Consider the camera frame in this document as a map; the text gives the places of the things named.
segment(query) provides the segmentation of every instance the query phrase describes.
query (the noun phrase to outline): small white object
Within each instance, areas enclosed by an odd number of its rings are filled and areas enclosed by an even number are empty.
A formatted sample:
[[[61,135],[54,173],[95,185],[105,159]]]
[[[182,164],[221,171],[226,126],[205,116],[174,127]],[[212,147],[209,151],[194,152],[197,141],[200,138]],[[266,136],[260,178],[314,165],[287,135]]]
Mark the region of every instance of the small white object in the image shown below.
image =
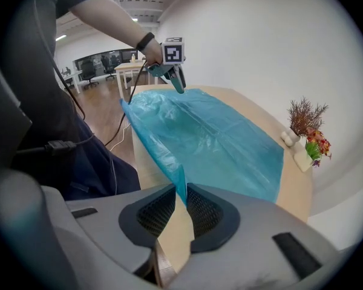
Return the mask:
[[[291,128],[289,128],[289,131],[287,131],[286,133],[294,143],[300,140],[300,137],[293,130],[291,130]]]
[[[283,141],[285,141],[285,139],[286,139],[286,137],[288,136],[288,134],[286,133],[286,131],[283,131],[282,133],[281,133],[281,139],[283,140]]]
[[[288,135],[285,137],[284,142],[287,147],[292,147],[295,144]]]
[[[184,41],[182,37],[168,37],[162,43],[163,64],[176,65],[184,62]]]
[[[281,133],[281,139],[285,142],[286,146],[292,147],[300,140],[300,137],[291,128],[288,128]]]
[[[295,160],[297,166],[302,172],[308,170],[313,164],[312,158],[308,155],[305,149],[302,149],[299,152],[295,153],[293,159]]]

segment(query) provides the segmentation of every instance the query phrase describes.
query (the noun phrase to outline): black cable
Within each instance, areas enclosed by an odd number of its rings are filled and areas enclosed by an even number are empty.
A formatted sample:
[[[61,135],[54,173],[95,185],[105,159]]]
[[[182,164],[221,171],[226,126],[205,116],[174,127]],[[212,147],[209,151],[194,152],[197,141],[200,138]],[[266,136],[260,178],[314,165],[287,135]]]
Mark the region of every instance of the black cable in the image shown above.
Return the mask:
[[[131,104],[131,101],[132,101],[132,97],[133,97],[134,91],[136,90],[136,86],[137,86],[137,83],[139,82],[139,78],[140,78],[140,76],[141,76],[141,73],[143,72],[144,66],[145,66],[145,63],[144,63],[144,64],[143,64],[143,66],[141,67],[141,69],[140,69],[140,71],[139,71],[139,74],[137,75],[136,81],[134,82],[134,87],[133,87],[133,90],[132,90],[131,96],[130,96],[130,98],[129,98],[129,102],[128,102],[128,104]],[[109,142],[107,142],[107,143],[105,144],[105,146],[109,145],[109,144],[110,144],[110,142],[112,142],[112,140],[114,140],[114,139],[116,138],[117,134],[120,132],[121,125],[122,125],[122,121],[123,121],[123,119],[124,119],[124,118],[125,118],[125,113],[123,113],[123,115],[122,115],[122,117],[121,117],[120,124],[119,124],[119,127],[118,127],[118,129],[117,129],[116,133],[115,133],[115,134],[113,135],[113,137],[109,140]]]
[[[31,153],[39,153],[45,152],[45,147],[37,147],[37,148],[29,148],[29,149],[22,149],[16,152],[17,155],[29,155]]]
[[[43,31],[42,31],[42,28],[41,28],[41,22],[39,21],[38,10],[36,8],[36,0],[34,0],[33,11],[34,11],[34,18],[35,18],[36,26],[38,28],[38,33],[39,33],[39,36],[41,37],[43,46],[44,46],[44,48],[45,48],[45,50],[47,52],[47,56],[48,56],[49,60],[51,61],[51,63],[53,65],[53,68],[54,68],[56,74],[58,75],[58,77],[61,80],[62,84],[66,88],[68,94],[73,99],[73,101],[75,102],[75,104],[78,106],[79,110],[82,112],[83,120],[85,120],[85,118],[86,118],[85,111],[82,109],[81,105],[79,105],[77,99],[75,98],[75,96],[73,95],[73,93],[70,91],[68,85],[66,84],[66,81],[64,80],[61,72],[59,71],[59,69],[58,69],[58,67],[57,67],[57,65],[56,65],[56,63],[54,61],[54,57],[51,54],[50,49],[48,48],[47,42],[46,42],[46,40],[44,38]]]

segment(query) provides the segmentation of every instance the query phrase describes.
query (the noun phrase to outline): white wall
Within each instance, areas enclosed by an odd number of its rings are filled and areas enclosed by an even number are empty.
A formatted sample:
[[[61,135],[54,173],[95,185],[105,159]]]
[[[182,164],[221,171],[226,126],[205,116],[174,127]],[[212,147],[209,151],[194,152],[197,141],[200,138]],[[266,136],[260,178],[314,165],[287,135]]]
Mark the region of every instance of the white wall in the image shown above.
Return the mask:
[[[363,149],[360,158],[354,159],[349,154],[344,162],[350,163],[350,170],[340,173],[335,181],[313,194],[310,215],[319,214],[356,194],[363,188]]]
[[[335,0],[176,0],[158,39],[185,39],[187,85],[237,90],[287,124],[291,99],[327,103],[332,160],[313,171],[326,188],[363,151],[363,38]]]
[[[338,250],[360,242],[363,238],[363,188],[337,206],[309,217],[308,224]]]
[[[146,27],[144,29],[156,35],[156,28]],[[65,69],[66,66],[73,69],[73,61],[92,54],[131,48],[131,46],[96,30],[80,38],[73,38],[71,40],[70,36],[68,36],[63,40],[63,45],[59,43],[60,41],[57,42],[55,50],[55,60],[60,70]]]

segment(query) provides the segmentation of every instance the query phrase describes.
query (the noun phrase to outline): white vase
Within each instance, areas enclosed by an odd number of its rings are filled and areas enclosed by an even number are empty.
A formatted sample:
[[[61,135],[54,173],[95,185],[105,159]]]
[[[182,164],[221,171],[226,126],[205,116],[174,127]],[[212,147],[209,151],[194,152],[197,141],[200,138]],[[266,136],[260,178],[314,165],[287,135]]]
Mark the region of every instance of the white vase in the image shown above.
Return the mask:
[[[305,149],[302,149],[299,152],[295,153],[293,159],[295,160],[297,166],[302,172],[308,170],[313,164],[312,158],[308,155]]]
[[[286,146],[292,147],[300,140],[300,137],[291,128],[288,128],[281,133],[281,139],[285,142]]]

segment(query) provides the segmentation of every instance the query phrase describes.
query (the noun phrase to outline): desk leg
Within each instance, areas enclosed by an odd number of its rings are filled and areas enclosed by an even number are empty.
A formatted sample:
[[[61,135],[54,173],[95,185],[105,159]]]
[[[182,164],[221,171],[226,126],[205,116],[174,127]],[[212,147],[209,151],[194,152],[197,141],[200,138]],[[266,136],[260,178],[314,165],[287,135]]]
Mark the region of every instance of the desk leg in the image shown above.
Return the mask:
[[[78,88],[78,83],[79,83],[78,79],[79,79],[78,74],[73,76],[74,87],[75,87],[77,93],[80,94],[80,91]]]
[[[134,84],[133,70],[131,70],[131,86]]]
[[[125,89],[128,89],[128,86],[126,85],[126,73],[125,71],[122,71],[123,72],[123,83],[125,85]]]
[[[120,76],[120,72],[116,71],[116,75],[117,75],[117,83],[119,84],[119,92],[120,92],[120,98],[123,99],[123,94],[122,94],[122,84],[121,84],[121,76]]]

